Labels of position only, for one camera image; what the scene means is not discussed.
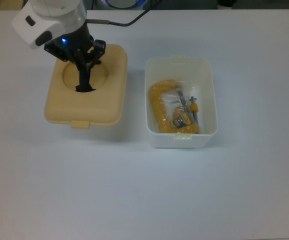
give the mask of table surface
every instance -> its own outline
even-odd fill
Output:
[[[55,58],[0,11],[0,240],[289,238],[289,10],[151,11],[91,25],[128,54],[114,127],[48,123]],[[93,11],[129,22],[138,11]],[[203,149],[146,139],[145,66],[182,54],[212,66],[219,129]]]

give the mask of blue led light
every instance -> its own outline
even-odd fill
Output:
[[[146,0],[140,0],[140,1],[138,1],[137,6],[141,6],[142,4],[145,3],[145,1],[146,1]]]

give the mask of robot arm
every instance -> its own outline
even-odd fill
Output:
[[[29,0],[11,24],[36,49],[63,34],[78,30],[87,12],[80,0]]]
[[[106,42],[93,39],[86,18],[81,0],[29,0],[11,24],[32,49],[44,45],[48,53],[74,63],[79,71],[76,91],[91,92],[91,69],[101,63]]]

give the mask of white plastic bin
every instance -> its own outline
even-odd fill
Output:
[[[159,132],[148,94],[150,87],[162,80],[188,83],[183,86],[183,92],[197,98],[197,118],[201,134]],[[209,61],[205,58],[187,58],[181,55],[149,59],[145,71],[145,108],[148,141],[151,146],[175,149],[202,148],[218,130],[214,83]]]

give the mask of beige container lid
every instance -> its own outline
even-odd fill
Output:
[[[119,45],[107,44],[101,64],[91,69],[92,92],[76,92],[79,72],[71,62],[56,61],[45,104],[45,118],[72,128],[117,124],[124,107],[128,57]]]

